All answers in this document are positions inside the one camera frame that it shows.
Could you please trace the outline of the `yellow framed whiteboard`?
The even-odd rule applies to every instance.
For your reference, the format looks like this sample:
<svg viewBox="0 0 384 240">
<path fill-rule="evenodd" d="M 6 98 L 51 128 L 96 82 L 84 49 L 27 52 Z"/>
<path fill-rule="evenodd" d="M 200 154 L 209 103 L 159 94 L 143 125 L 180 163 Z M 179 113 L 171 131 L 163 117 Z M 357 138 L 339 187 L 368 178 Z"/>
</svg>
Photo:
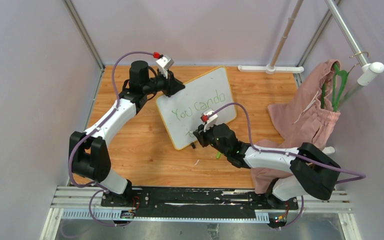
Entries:
<svg viewBox="0 0 384 240">
<path fill-rule="evenodd" d="M 219 66 L 186 82 L 175 95 L 157 97 L 156 106 L 173 147 L 182 150 L 197 140 L 193 131 L 203 123 L 203 113 L 233 101 L 227 69 Z"/>
</svg>

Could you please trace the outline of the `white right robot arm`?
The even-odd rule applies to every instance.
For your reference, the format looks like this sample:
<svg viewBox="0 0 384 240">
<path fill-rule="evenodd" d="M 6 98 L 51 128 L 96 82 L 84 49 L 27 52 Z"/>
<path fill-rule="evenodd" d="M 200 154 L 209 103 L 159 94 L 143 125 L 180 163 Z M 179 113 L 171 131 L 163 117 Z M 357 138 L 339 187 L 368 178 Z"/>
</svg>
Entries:
<svg viewBox="0 0 384 240">
<path fill-rule="evenodd" d="M 339 172 L 333 170 L 339 165 L 308 142 L 293 148 L 253 146 L 238 140 L 225 123 L 208 129 L 201 124 L 193 135 L 202 147 L 213 147 L 237 168 L 268 168 L 289 173 L 289 177 L 275 177 L 269 184 L 265 201 L 272 209 L 306 194 L 327 201 L 339 177 Z"/>
</svg>

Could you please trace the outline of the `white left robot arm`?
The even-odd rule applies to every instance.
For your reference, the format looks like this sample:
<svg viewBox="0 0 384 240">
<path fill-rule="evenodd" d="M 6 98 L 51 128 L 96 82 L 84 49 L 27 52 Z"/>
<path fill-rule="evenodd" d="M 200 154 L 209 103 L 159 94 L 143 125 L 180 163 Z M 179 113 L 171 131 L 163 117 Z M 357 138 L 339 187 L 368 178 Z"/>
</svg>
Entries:
<svg viewBox="0 0 384 240">
<path fill-rule="evenodd" d="M 112 169 L 108 146 L 118 131 L 143 108 L 149 95 L 162 92 L 171 97 L 185 88 L 170 71 L 173 64 L 174 61 L 166 56 L 157 59 L 157 70 L 153 70 L 151 77 L 152 68 L 146 61 L 132 62 L 129 78 L 122 91 L 116 92 L 113 106 L 93 126 L 84 132 L 75 131 L 69 138 L 69 173 L 90 179 L 94 185 L 113 194 L 115 202 L 122 207 L 133 201 L 132 183 Z"/>
</svg>

